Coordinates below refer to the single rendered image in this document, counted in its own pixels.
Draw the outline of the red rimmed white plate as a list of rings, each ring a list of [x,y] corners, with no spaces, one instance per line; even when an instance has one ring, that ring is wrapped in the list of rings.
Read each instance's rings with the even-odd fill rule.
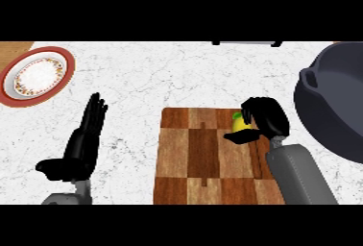
[[[25,52],[0,73],[0,104],[12,108],[41,104],[65,88],[74,71],[66,49],[46,46]]]

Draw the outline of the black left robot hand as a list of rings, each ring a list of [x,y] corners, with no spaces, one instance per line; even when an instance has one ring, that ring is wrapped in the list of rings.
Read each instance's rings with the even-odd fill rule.
[[[35,170],[50,181],[78,182],[90,178],[96,166],[99,136],[108,105],[99,93],[90,96],[80,127],[69,137],[64,157],[41,160]]]

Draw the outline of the dark grey pot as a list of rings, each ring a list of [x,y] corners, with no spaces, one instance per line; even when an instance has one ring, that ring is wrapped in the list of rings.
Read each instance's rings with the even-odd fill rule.
[[[363,163],[363,41],[328,46],[300,72],[295,109],[310,135]]]

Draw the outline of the brown woven placemat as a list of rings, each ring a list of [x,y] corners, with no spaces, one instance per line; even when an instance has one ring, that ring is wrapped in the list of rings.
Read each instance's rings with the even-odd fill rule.
[[[0,72],[13,59],[31,48],[33,41],[0,41]]]

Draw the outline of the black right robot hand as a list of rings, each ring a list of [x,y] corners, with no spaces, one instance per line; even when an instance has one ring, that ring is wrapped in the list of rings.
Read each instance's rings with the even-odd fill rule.
[[[257,129],[239,130],[224,134],[224,139],[235,144],[245,144],[276,136],[289,136],[289,121],[277,101],[270,97],[249,97],[241,104],[241,116],[246,124],[255,121]]]

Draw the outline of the pale appliance with black feet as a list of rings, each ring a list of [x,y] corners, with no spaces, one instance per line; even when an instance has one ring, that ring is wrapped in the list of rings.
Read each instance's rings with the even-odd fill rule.
[[[211,41],[213,45],[221,44],[263,44],[270,47],[280,47],[283,41]]]

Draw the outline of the yellow lemon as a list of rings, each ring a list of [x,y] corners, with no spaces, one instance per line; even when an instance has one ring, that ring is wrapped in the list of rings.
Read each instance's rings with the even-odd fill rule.
[[[233,114],[233,132],[239,132],[241,130],[251,129],[252,125],[244,122],[242,114],[235,112]]]

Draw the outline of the brown wooden cutting board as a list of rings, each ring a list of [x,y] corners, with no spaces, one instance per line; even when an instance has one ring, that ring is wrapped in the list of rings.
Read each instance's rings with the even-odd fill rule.
[[[154,203],[283,204],[267,165],[266,137],[236,145],[224,139],[235,109],[162,110]]]

